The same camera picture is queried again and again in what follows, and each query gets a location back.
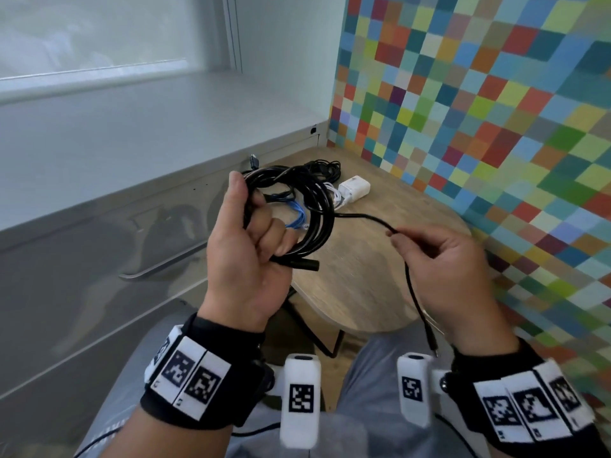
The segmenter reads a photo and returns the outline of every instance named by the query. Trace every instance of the gray pants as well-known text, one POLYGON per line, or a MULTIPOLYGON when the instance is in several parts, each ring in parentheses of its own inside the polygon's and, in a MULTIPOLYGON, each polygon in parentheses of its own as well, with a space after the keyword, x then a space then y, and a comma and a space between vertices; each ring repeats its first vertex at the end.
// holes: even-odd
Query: gray pants
MULTIPOLYGON (((136 408, 143 392, 144 369, 167 334, 190 314, 189 309, 159 322, 142 339, 95 417, 81 446, 121 426, 136 408)), ((437 364, 447 368, 452 351, 440 339, 437 364)), ((383 335, 375 335, 358 353, 348 371, 335 413, 322 413, 320 437, 310 456, 330 457, 469 457, 467 449, 450 428, 434 421, 429 429, 409 424, 401 416, 397 385, 397 358, 405 352, 429 353, 422 323, 383 335)), ((239 429, 254 431, 280 421, 280 412, 257 405, 239 429)), ((108 441, 102 440, 84 456, 97 457, 108 441)), ((227 457, 307 457, 308 451, 280 446, 278 430, 253 437, 231 439, 227 457)))

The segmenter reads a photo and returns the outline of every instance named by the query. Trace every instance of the right hand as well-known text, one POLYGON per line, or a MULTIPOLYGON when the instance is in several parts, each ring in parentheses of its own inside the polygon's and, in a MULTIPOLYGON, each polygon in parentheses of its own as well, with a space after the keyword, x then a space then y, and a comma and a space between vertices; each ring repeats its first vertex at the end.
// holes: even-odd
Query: right hand
POLYGON ((399 226, 390 241, 408 264, 424 307, 465 355, 510 354, 518 340, 496 303, 483 249, 442 226, 399 226), (431 256, 421 247, 435 250, 431 256))

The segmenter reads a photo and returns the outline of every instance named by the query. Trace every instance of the hand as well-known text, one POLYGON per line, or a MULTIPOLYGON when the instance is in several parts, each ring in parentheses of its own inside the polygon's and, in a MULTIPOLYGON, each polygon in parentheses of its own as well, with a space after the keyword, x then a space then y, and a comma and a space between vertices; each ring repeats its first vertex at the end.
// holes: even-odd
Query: hand
POLYGON ((518 341, 496 301, 483 249, 441 226, 400 226, 390 241, 409 266, 416 292, 465 355, 510 354, 518 341), (434 251, 427 255, 423 252, 434 251))
POLYGON ((255 210, 246 229, 248 188, 239 172, 229 188, 208 240, 208 292, 198 316, 227 327, 260 333, 278 311, 291 285, 293 270, 270 262, 297 242, 295 230, 272 218, 263 195, 255 192, 255 210))

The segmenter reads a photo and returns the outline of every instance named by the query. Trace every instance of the wooden table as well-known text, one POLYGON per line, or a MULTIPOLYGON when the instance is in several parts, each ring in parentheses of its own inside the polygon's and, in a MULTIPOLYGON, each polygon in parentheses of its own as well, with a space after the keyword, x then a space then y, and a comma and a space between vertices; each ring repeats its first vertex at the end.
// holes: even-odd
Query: wooden table
MULTIPOLYGON (((342 207, 341 212, 375 215, 391 225, 436 223, 469 234, 451 208, 348 150, 305 149, 274 165, 301 165, 315 159, 340 161, 340 182, 359 175, 371 183, 367 196, 342 207)), ((418 317, 405 282, 403 259, 378 223, 335 219, 330 239, 308 258, 319 260, 320 270, 295 270, 293 287, 320 316, 344 331, 393 331, 418 317)))

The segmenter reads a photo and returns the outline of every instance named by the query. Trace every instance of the white power adapter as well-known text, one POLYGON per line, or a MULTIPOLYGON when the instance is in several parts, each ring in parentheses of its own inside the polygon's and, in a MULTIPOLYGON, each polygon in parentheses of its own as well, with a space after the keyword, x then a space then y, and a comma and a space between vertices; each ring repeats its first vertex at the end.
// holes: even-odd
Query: white power adapter
POLYGON ((346 204, 350 204, 355 202, 357 199, 361 199, 363 196, 369 194, 370 189, 371 184, 358 175, 355 175, 352 178, 340 183, 340 186, 337 188, 341 194, 341 197, 344 198, 344 202, 346 204))

